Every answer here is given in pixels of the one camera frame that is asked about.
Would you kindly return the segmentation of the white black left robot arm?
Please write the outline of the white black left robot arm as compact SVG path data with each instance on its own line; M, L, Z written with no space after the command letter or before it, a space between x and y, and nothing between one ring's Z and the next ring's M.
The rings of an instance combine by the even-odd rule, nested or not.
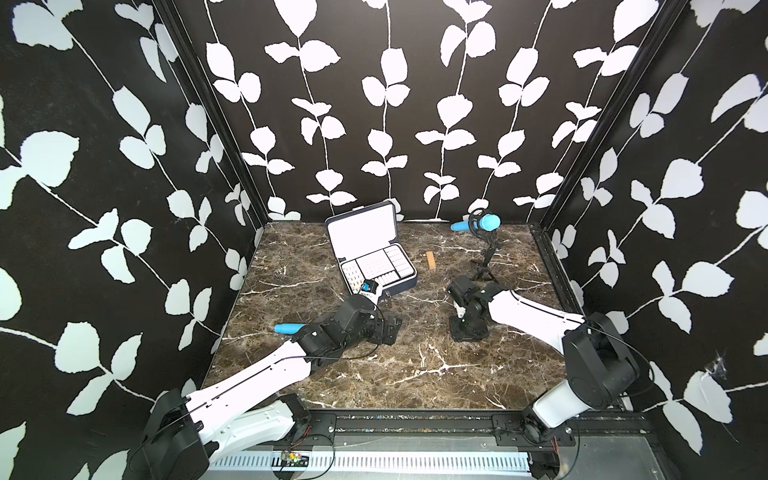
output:
M345 359L363 342L392 345L402 326L364 295L303 325L271 354L187 395L173 389L155 403L127 466L147 479L198 479L210 464L259 443L281 440L305 422L301 405L265 399Z

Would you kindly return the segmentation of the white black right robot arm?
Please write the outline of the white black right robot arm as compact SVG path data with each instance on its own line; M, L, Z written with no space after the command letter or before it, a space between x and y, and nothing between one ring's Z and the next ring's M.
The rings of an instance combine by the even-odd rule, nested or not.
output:
M456 342L485 339L492 323L513 327L563 355L566 378L540 395L522 413L516 428L541 444L571 418L613 404L639 378L641 368L612 320L550 308L502 288L480 286L460 276L447 287L458 313L449 319Z

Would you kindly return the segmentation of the small yellow wooden block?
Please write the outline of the small yellow wooden block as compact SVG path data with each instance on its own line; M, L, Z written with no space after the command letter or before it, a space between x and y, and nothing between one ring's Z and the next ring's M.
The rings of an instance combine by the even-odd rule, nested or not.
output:
M426 259L427 259L427 264L428 264L429 269L430 270L435 270L437 268L437 264L436 264L435 255L434 255L434 253L432 251L427 251L426 252Z

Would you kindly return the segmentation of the blue microphone on stand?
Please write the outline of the blue microphone on stand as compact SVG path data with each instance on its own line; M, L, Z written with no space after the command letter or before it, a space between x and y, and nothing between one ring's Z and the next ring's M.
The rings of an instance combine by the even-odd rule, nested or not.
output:
M493 232L501 226L501 219L495 214L482 214L479 217L472 217L463 222L453 223L450 228L454 232L465 231L485 231Z

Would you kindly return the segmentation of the small green circuit board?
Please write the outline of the small green circuit board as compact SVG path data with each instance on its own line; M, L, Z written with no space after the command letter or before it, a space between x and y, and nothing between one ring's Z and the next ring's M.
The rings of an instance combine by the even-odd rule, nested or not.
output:
M306 468L309 457L296 452L283 452L280 457L280 469Z

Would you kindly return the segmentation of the black front mounting rail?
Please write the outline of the black front mounting rail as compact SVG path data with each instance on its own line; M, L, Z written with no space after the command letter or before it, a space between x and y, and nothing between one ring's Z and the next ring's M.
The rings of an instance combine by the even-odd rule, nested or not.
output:
M516 410L342 410L310 409L298 432L311 425L308 445L323 435L340 441L346 436L489 437L496 446L519 450L571 447L592 436L639 436L652 431L639 413L587 411L546 433L534 434Z

